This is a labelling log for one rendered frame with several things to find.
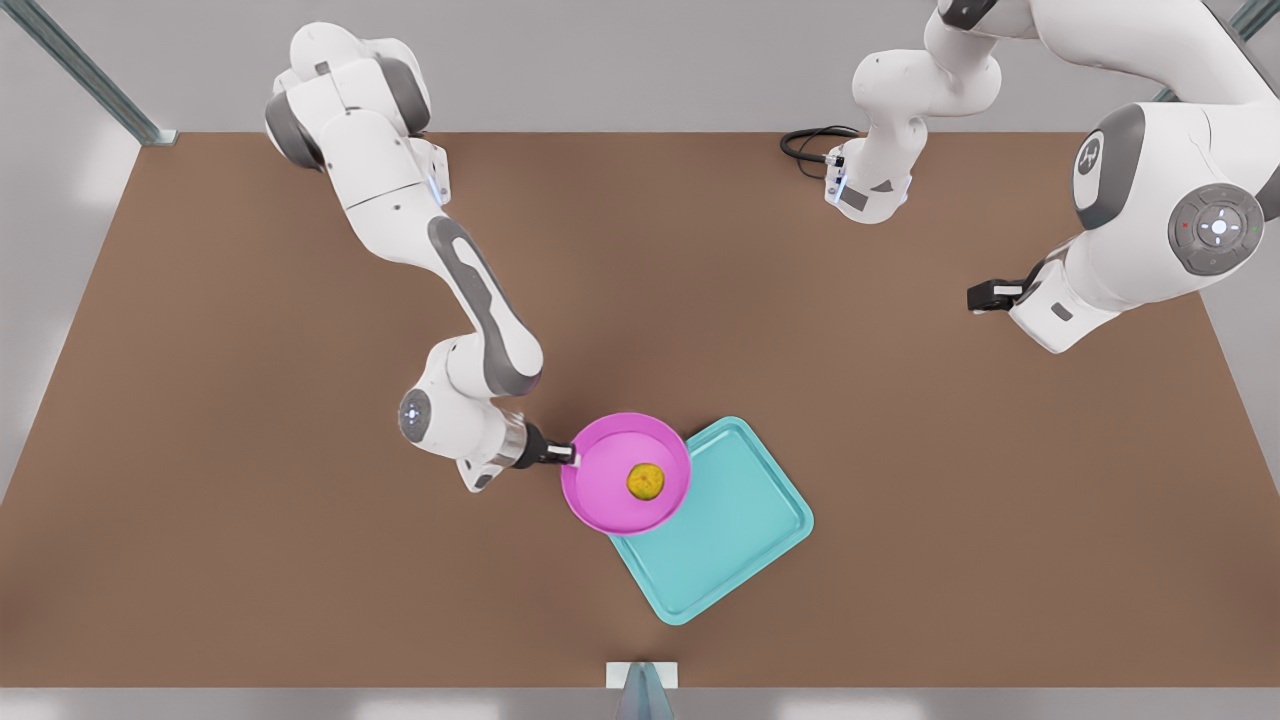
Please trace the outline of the pink round plate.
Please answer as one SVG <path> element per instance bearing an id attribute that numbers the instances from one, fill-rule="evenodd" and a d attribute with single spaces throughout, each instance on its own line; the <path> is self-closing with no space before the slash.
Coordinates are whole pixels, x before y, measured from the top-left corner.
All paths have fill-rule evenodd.
<path id="1" fill-rule="evenodd" d="M 573 438 L 575 462 L 559 469 L 572 512 L 608 536 L 637 536 L 668 521 L 684 503 L 691 480 L 685 441 L 664 421 L 641 413 L 616 413 L 590 423 Z M 632 469 L 662 470 L 654 498 L 639 498 L 627 487 Z"/>

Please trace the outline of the turquoise rectangular tray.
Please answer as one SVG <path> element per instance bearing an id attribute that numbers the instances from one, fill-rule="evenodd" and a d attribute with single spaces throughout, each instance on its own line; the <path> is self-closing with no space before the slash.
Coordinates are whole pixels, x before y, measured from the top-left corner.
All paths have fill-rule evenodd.
<path id="1" fill-rule="evenodd" d="M 611 543 L 654 614 L 689 623 L 809 537 L 814 515 L 755 430 L 723 416 L 686 442 L 690 488 L 676 514 Z"/>

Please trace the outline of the silver frame post with foot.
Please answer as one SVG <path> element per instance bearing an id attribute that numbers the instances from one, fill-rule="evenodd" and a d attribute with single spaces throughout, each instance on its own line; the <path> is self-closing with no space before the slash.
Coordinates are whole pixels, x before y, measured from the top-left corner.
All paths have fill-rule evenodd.
<path id="1" fill-rule="evenodd" d="M 614 720 L 675 720 L 667 691 L 678 688 L 678 665 L 608 662 L 605 688 L 622 691 Z"/>

